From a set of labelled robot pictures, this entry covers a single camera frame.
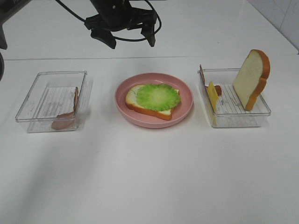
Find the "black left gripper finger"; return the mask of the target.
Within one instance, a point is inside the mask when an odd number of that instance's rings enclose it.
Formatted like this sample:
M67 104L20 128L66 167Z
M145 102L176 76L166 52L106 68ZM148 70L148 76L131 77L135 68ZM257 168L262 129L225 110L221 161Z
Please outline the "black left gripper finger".
M151 47L155 46L155 24L144 23L142 25L141 34L145 37Z
M101 41L102 43L109 46L111 49L115 49L116 47L116 39L110 31L102 29L92 29L91 38Z

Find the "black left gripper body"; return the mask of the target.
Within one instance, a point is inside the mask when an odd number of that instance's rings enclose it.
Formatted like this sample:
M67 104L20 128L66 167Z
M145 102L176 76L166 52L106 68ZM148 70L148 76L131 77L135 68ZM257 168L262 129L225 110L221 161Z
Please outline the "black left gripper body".
M132 7L128 0L92 0L97 15L85 19L88 29L100 28L106 31L132 30L142 28L144 23L155 24L154 9Z

